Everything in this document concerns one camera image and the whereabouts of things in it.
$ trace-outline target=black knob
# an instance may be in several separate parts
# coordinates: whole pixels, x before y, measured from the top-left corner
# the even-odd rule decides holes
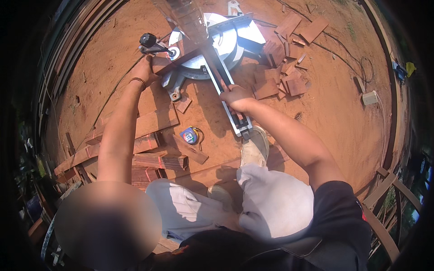
[[[140,44],[146,48],[151,48],[157,42],[157,37],[151,33],[145,33],[140,38]]]

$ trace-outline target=miter saw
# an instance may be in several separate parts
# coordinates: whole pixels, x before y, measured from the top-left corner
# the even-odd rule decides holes
[[[167,15],[170,11],[163,11],[161,9],[160,11],[166,16],[169,23],[175,21],[171,20],[170,16]],[[213,47],[218,55],[218,60],[212,63],[212,67],[215,69],[212,71],[203,55],[199,55],[164,74],[161,85],[167,89],[172,101],[179,101],[182,98],[180,89],[186,78],[195,80],[211,79],[216,91],[220,95],[224,91],[224,88],[222,88],[216,77],[222,78],[226,85],[234,84],[229,71],[242,60],[243,56],[257,58],[265,44],[264,37],[252,20],[253,13],[244,14],[237,1],[228,2],[227,17],[216,13],[203,13],[203,18],[205,19],[209,37],[214,41]],[[187,39],[187,37],[178,27],[173,28],[170,34],[169,46],[159,42],[154,35],[146,33],[140,39],[141,45],[139,49],[144,54],[167,52],[170,58],[176,58],[179,48],[171,47],[171,45],[181,39]],[[243,136],[244,139],[248,140],[250,138],[249,131],[253,128],[249,117],[233,114],[225,102],[222,102],[222,104],[235,134],[238,137]]]

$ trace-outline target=black shirt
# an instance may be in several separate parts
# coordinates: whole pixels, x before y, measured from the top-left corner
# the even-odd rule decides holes
[[[361,265],[366,266],[371,228],[351,186],[341,181],[327,182],[314,196],[313,221],[304,237],[321,237],[346,244],[355,251]],[[180,248],[167,253],[164,260],[150,255],[141,267],[131,270],[319,270],[284,251],[264,253],[274,248],[277,247],[258,242],[245,233],[209,230],[183,241]]]

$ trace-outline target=dirt ground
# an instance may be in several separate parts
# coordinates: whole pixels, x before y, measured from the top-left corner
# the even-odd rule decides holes
[[[277,0],[239,1],[243,12],[254,12],[254,18],[278,25],[290,10],[282,12],[282,4]],[[316,4],[316,9],[309,13],[306,3]],[[227,14],[227,1],[202,1],[204,12]],[[326,31],[337,37],[355,58],[362,56],[369,58],[373,65],[374,78],[367,84],[367,91],[377,91],[384,106],[385,137],[383,132],[382,111],[379,104],[363,106],[361,94],[358,92],[351,70],[340,58],[333,59],[332,53],[311,44],[305,46],[307,53],[303,76],[312,83],[308,93],[301,98],[268,97],[262,102],[294,117],[302,113],[301,122],[316,132],[324,141],[342,169],[348,183],[359,198],[363,198],[367,190],[366,185],[372,180],[376,168],[381,163],[384,141],[388,141],[391,115],[391,93],[387,65],[383,49],[366,12],[356,2],[351,0],[303,0],[289,3],[311,20],[324,16],[330,24]],[[309,24],[303,16],[296,32]],[[266,39],[275,39],[274,28],[264,23],[258,23]],[[71,134],[72,141],[77,146],[90,131],[93,122],[116,82],[140,57],[137,49],[138,40],[143,33],[150,32],[157,37],[170,32],[164,17],[155,9],[149,0],[130,0],[121,7],[96,32],[84,49],[74,72],[69,80],[67,89],[59,97],[56,105],[57,119],[50,116],[45,146],[49,159],[56,165],[65,160],[62,148],[66,146],[65,133]],[[319,44],[333,50],[360,74],[360,67],[351,59],[349,54],[332,38],[323,33],[315,40]],[[244,57],[241,65],[232,71],[236,84],[250,88],[255,83],[253,71],[257,61]],[[364,61],[367,77],[372,75],[368,61]],[[124,86],[128,83],[124,79],[103,110],[102,116],[110,113]],[[182,94],[193,102],[185,114],[178,112],[180,125],[163,130],[164,135],[178,134],[188,126],[199,127],[205,134],[203,151],[210,158],[200,165],[190,160],[186,171],[166,170],[168,178],[179,178],[189,173],[197,173],[214,167],[215,176],[212,180],[201,179],[203,175],[193,174],[191,179],[202,186],[187,187],[203,193],[200,187],[206,187],[224,180],[223,171],[233,173],[237,167],[230,163],[240,157],[241,143],[239,138],[231,132],[230,123],[224,113],[221,102],[210,80],[193,81],[187,79],[182,87]],[[159,85],[152,85],[141,95],[139,102],[140,113],[148,113],[157,108],[164,108],[170,104],[167,92]],[[56,130],[59,126],[61,142]],[[97,175],[97,162],[92,159],[86,164],[86,169]],[[289,160],[275,169],[284,171],[308,183],[307,174],[293,161]]]

